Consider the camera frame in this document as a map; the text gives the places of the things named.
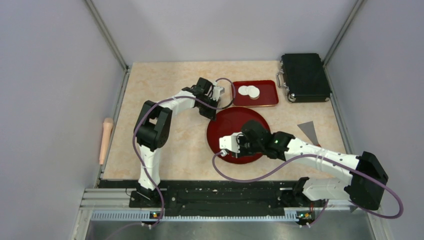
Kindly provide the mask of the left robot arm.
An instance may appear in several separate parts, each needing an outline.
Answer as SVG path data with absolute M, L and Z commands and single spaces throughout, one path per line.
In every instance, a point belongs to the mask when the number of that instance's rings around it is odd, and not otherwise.
M 199 78 L 191 87 L 184 87 L 175 95 L 154 102 L 147 100 L 140 111 L 133 130 L 133 148 L 140 160 L 141 170 L 137 191 L 149 207 L 160 202 L 157 190 L 162 147 L 169 139 L 172 120 L 186 110 L 197 108 L 201 116 L 215 120 L 225 92 L 222 86 Z

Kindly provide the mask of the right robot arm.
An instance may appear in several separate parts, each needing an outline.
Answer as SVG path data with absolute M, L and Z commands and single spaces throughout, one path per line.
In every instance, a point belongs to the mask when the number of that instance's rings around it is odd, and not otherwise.
M 332 175 L 324 180 L 304 180 L 293 192 L 293 200 L 299 206 L 329 199 L 350 200 L 372 211 L 380 207 L 388 175 L 373 153 L 354 155 L 327 150 L 283 131 L 272 133 L 255 120 L 249 120 L 240 132 L 231 134 L 230 142 L 230 151 L 236 158 L 262 154 L 284 162 L 294 159 Z

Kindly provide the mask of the round red tray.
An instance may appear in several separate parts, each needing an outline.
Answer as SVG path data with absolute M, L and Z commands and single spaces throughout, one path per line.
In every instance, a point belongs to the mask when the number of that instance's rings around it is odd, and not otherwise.
M 216 119 L 209 122 L 206 129 L 207 143 L 213 153 L 220 151 L 219 138 L 239 133 L 249 120 L 259 122 L 268 131 L 267 121 L 258 112 L 247 107 L 230 107 L 219 111 Z

